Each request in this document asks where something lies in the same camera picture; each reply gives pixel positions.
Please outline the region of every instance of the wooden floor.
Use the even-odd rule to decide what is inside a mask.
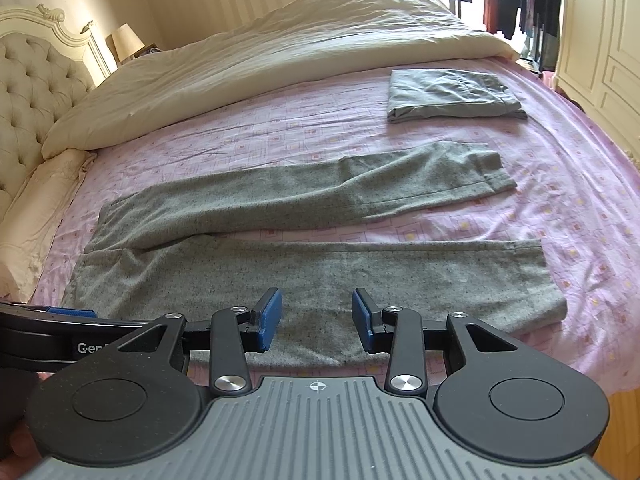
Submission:
[[[611,418],[597,462],[618,480],[640,479],[640,388],[609,397]]]

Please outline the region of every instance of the hand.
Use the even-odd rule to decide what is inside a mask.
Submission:
[[[0,480],[16,480],[32,469],[40,455],[24,422],[20,422],[11,435],[14,452],[0,461]]]

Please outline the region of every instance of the lamp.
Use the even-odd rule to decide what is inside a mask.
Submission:
[[[129,27],[129,23],[125,23],[116,31],[112,32],[111,38],[113,39],[113,46],[118,54],[118,60],[121,63],[125,62],[145,46],[131,27]]]

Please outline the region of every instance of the folded gray cloth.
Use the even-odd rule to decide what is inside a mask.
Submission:
[[[282,290],[283,319],[257,367],[380,363],[351,321],[351,293],[364,287],[380,307],[411,307],[444,320],[464,310],[507,332],[560,321],[566,302],[538,240],[396,244],[249,242],[198,235],[151,250],[81,255],[63,305],[102,317],[153,319],[164,312],[209,319],[220,308]],[[193,356],[204,360],[204,354]]]
[[[106,205],[84,251],[152,248],[196,234],[357,224],[515,187],[497,152],[448,140],[318,164],[215,173]]]
[[[467,70],[393,70],[386,116],[390,123],[435,116],[526,118],[516,96],[493,74]]]

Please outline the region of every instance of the patterned bedsheet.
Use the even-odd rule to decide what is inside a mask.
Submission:
[[[238,233],[246,239],[389,242],[539,237],[568,300],[562,323],[521,335],[588,374],[607,393],[640,385],[640,174],[573,105],[516,64],[499,59],[418,65],[491,72],[529,114],[386,122],[390,68],[298,84],[100,150],[54,239],[33,303],[58,304],[100,207],[144,187],[205,173],[305,164],[437,139],[485,142],[518,183],[472,203],[328,230]],[[278,370],[319,376],[357,370]],[[429,361],[431,381],[444,376]],[[191,375],[204,381],[202,370]]]

